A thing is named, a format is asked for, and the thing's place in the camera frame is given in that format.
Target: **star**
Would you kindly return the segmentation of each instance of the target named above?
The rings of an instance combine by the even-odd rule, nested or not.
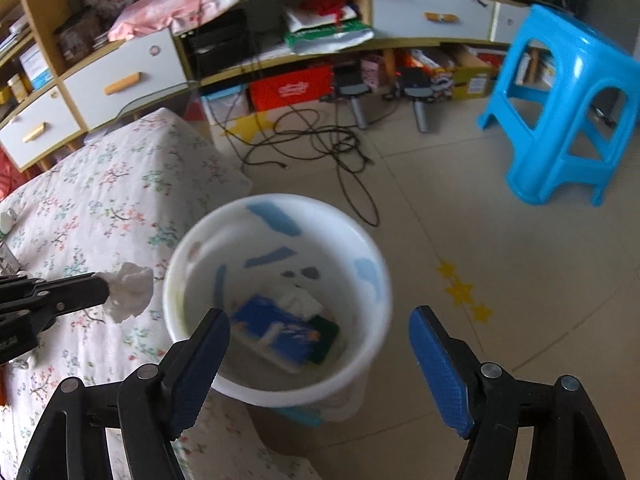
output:
[[[471,289],[473,285],[469,283],[462,283],[459,278],[453,280],[453,284],[444,289],[447,294],[450,294],[453,298],[453,304],[460,306],[463,303],[473,305],[474,300],[471,299]]]
[[[456,275],[456,266],[445,260],[440,261],[440,266],[436,270],[442,274],[442,277],[445,279],[453,278]]]
[[[474,316],[474,321],[487,323],[487,321],[489,321],[489,316],[491,316],[494,311],[490,308],[485,307],[484,303],[481,303],[478,306],[472,306],[471,313]]]
[[[268,113],[268,111],[258,112],[257,114],[237,118],[234,121],[234,125],[231,128],[227,128],[228,132],[225,132],[225,135],[232,133],[236,137],[240,137],[244,142],[251,142],[255,134],[260,132],[261,129],[266,133],[267,130],[273,128],[273,121],[267,118]]]

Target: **white drawer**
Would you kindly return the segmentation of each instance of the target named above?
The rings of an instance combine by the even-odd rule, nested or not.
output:
[[[140,80],[127,88],[105,94],[105,88],[139,73]],[[91,130],[118,115],[130,102],[140,105],[162,97],[150,96],[187,81],[174,40],[168,29],[127,41],[118,50],[101,57],[65,79],[66,88]]]
[[[496,43],[513,43],[522,23],[529,15],[529,10],[529,7],[496,3],[489,39]]]
[[[377,38],[459,38],[488,40],[493,2],[475,0],[373,0]],[[454,14],[452,23],[430,22],[425,12]]]
[[[39,136],[25,141],[25,136],[43,124],[44,129]],[[0,142],[18,170],[22,171],[70,140],[79,130],[80,126],[58,87],[54,86],[0,130]]]

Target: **drawer handle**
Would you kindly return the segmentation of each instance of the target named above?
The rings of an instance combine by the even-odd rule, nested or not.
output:
[[[119,81],[116,81],[115,83],[111,83],[110,85],[105,86],[104,94],[111,95],[111,94],[115,94],[116,92],[122,92],[123,90],[126,90],[130,86],[133,86],[136,83],[139,83],[141,77],[142,77],[142,72],[134,72],[131,75],[123,77]]]
[[[425,12],[424,17],[435,23],[457,23],[460,21],[455,14],[441,14],[439,12]]]
[[[44,130],[46,129],[46,127],[47,127],[47,123],[39,124],[22,138],[22,142],[29,142],[30,140],[37,139],[39,136],[41,136],[44,133]]]

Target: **stool seat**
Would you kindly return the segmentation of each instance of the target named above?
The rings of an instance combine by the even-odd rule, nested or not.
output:
[[[532,40],[544,43],[554,57],[556,79],[549,91],[515,83],[520,58]],[[603,137],[588,117],[591,102],[605,88],[618,89],[626,97],[610,139]],[[509,98],[542,105],[533,128]],[[507,183],[524,202],[546,203],[555,188],[575,182],[594,186],[591,203],[600,205],[633,134],[639,106],[638,62],[585,23],[534,5],[507,53],[478,126],[485,129],[495,118],[511,139],[514,158]],[[599,160],[569,153],[580,133],[592,143]]]

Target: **white plastic bucket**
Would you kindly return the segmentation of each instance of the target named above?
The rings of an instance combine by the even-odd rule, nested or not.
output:
[[[369,235],[318,200],[250,196],[216,209],[187,232],[164,280],[164,319],[175,342],[188,338],[210,307],[232,314],[283,275],[331,310],[340,333],[325,362],[301,374],[274,371],[232,338],[212,387],[268,408],[327,399],[366,376],[392,309],[388,271]]]

